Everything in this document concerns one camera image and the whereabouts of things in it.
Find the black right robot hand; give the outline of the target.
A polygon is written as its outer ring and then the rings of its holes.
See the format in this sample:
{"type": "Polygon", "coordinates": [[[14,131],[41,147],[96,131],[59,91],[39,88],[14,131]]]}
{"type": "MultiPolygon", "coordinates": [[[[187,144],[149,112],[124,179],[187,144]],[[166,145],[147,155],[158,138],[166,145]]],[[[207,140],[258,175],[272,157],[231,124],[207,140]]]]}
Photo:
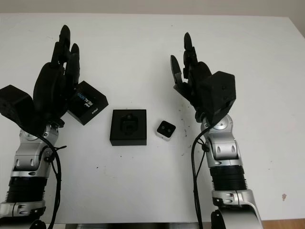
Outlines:
{"type": "Polygon", "coordinates": [[[203,107],[203,93],[200,86],[206,77],[211,76],[209,67],[204,62],[197,60],[195,47],[189,33],[184,35],[184,68],[181,70],[174,55],[170,56],[171,71],[174,79],[173,88],[190,102],[195,109],[196,122],[202,122],[207,116],[207,111],[203,107]]]}

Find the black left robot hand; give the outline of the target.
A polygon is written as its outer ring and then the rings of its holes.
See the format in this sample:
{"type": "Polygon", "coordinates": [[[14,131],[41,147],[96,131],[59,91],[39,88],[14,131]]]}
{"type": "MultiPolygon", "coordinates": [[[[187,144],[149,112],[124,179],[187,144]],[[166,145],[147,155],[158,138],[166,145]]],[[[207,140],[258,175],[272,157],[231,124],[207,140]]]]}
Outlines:
{"type": "Polygon", "coordinates": [[[61,117],[68,111],[80,77],[80,50],[71,45],[71,32],[63,25],[54,45],[51,61],[44,64],[33,90],[36,113],[47,123],[64,126],[61,117]]]}

